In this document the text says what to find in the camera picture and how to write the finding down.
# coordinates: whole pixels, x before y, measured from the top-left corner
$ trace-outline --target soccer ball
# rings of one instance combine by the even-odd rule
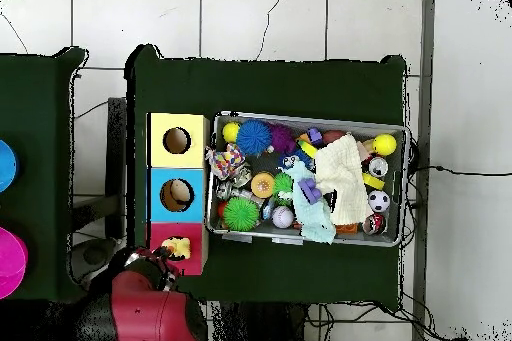
[[[389,196],[384,191],[372,191],[368,194],[368,204],[374,212],[385,212],[390,204]]]

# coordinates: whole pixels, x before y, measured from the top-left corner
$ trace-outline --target white ball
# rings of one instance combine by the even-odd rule
[[[288,228],[293,223],[293,212],[286,206],[276,207],[272,214],[272,222],[277,228]]]
[[[372,191],[368,194],[368,204],[374,212],[385,212],[390,204],[389,196],[384,191]]]

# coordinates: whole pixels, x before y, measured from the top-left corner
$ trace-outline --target green table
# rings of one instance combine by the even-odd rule
[[[71,232],[69,87],[85,51],[54,57],[0,55],[0,138],[19,159],[18,179],[0,194],[0,226],[22,238],[29,260],[10,299],[71,300],[67,240]]]
[[[146,222],[146,113],[213,120],[219,110],[234,110],[401,125],[405,67],[398,56],[381,63],[171,60],[159,58],[153,46],[139,46],[125,72],[135,121],[136,242],[144,244]],[[246,244],[211,235],[203,275],[181,278],[178,288],[207,300],[377,300],[396,310],[398,262],[398,247],[284,246],[270,239]]]

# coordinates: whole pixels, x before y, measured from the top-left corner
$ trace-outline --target pink bowl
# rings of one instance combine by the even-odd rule
[[[0,299],[19,287],[28,261],[25,243],[16,235],[0,228]]]

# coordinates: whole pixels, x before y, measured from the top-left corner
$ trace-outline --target stacked cubes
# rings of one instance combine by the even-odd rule
[[[209,122],[201,115],[150,113],[146,125],[147,227],[154,250],[173,237],[190,240],[190,258],[175,262],[182,274],[201,275],[208,256],[204,149]]]

